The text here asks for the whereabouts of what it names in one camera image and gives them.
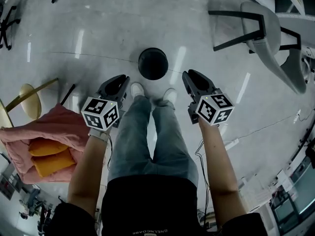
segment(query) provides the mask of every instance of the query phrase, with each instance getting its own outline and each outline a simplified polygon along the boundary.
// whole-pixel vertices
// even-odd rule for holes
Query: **equipment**
[[[109,132],[110,132],[110,130],[108,130],[107,132],[102,132],[102,131],[97,130],[95,128],[91,128],[89,131],[89,136],[94,136],[96,138],[101,139],[104,142],[107,142],[109,139]]]
[[[220,88],[195,70],[183,72],[182,76],[187,93],[193,102],[189,105],[188,113],[193,124],[198,122],[199,116],[210,125],[220,124],[228,120],[234,105]]]
[[[111,126],[118,127],[124,112],[123,100],[126,98],[130,77],[118,75],[104,82],[95,97],[88,97],[81,113],[88,127],[106,131]]]

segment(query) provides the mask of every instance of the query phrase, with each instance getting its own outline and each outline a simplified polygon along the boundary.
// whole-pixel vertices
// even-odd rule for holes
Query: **pink cloth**
[[[1,128],[0,139],[24,183],[69,182],[75,165],[40,177],[31,161],[29,145],[38,137],[61,142],[70,147],[73,159],[78,162],[88,141],[89,129],[81,115],[57,104],[49,113],[24,126]]]

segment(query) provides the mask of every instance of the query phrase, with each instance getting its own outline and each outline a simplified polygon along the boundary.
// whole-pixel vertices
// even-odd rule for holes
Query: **hand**
[[[217,125],[210,125],[208,122],[206,122],[203,118],[199,117],[198,119],[199,121],[199,127],[201,129],[201,131],[203,130],[214,130],[214,129],[218,129]]]

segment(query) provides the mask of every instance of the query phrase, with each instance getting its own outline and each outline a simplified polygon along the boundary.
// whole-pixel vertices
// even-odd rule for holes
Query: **shoe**
[[[163,100],[168,100],[171,103],[173,103],[173,105],[175,105],[176,98],[177,98],[177,92],[173,88],[168,89],[163,96]]]
[[[134,99],[138,95],[144,96],[144,89],[140,83],[134,82],[131,84],[131,97]]]

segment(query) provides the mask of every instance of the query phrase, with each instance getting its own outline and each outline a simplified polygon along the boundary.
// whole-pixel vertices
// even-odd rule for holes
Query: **leg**
[[[45,212],[46,212],[46,208],[44,205],[41,205],[41,212],[40,212],[40,219],[39,219],[39,223],[42,226],[45,222]]]
[[[34,205],[34,201],[35,201],[35,198],[36,196],[40,193],[40,190],[39,189],[33,189],[30,193],[30,197],[29,197],[29,200],[27,201],[27,206],[28,208],[32,207]]]
[[[108,181],[125,176],[143,175],[152,166],[147,143],[151,103],[142,95],[134,98],[119,125]]]
[[[47,212],[47,215],[46,215],[46,218],[50,218],[50,215],[51,215],[51,209],[49,208],[48,212]]]
[[[187,178],[197,187],[197,166],[188,154],[174,110],[172,102],[163,100],[153,111],[157,129],[153,162],[158,174]]]

